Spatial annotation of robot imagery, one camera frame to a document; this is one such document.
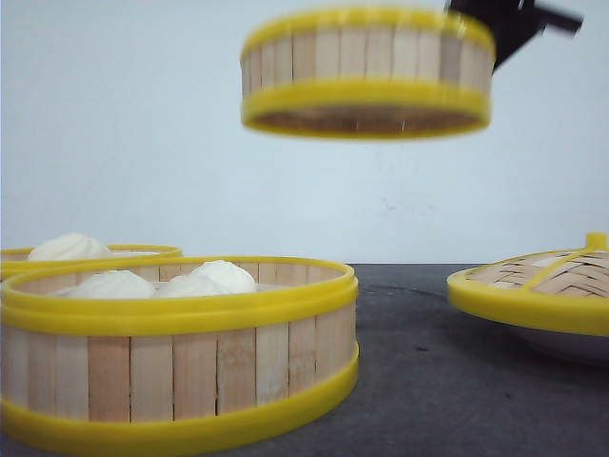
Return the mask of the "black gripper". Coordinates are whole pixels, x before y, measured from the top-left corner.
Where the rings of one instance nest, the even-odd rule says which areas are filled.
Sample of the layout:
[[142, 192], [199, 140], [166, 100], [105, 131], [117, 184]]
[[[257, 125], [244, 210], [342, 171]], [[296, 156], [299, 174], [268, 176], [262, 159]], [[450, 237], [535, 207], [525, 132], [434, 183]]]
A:
[[513, 54], [547, 27], [575, 35], [583, 16], [537, 4], [534, 0], [452, 0], [446, 8], [486, 25], [496, 45], [496, 71]]

